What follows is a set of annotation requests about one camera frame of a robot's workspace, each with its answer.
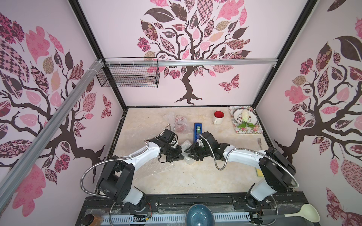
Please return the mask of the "red mug black handle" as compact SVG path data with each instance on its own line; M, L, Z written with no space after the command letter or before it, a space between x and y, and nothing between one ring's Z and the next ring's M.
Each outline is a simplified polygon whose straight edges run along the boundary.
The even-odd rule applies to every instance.
M183 116L176 116L174 122L174 129L177 131L183 131L187 127L187 119Z

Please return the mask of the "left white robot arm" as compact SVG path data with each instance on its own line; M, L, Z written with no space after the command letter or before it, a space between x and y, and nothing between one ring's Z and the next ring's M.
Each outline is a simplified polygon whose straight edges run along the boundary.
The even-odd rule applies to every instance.
M184 159L178 136L171 130L165 129L158 136L146 140L145 144L145 147L126 156L125 160L113 156L110 162L105 163L97 188L115 203L128 202L144 206L145 194L133 186L135 172L162 155L166 157L167 163Z

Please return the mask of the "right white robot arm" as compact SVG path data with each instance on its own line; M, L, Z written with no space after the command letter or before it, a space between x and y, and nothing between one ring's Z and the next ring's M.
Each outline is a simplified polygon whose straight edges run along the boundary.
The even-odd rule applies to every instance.
M219 171L224 170L227 163L231 162L261 170L264 178L254 183L244 197L244 202L251 208L273 194L286 193L299 187L295 178L296 168L272 147L259 151L237 148L227 143L218 143L211 133L204 132L185 152L196 161L202 161L205 157L214 158L214 163L223 161L223 167L217 167Z

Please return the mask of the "blue tape dispenser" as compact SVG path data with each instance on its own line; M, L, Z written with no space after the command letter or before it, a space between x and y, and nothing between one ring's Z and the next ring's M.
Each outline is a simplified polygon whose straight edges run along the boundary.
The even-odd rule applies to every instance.
M194 133L193 133L193 142L197 142L199 135L202 133L202 124L194 123Z

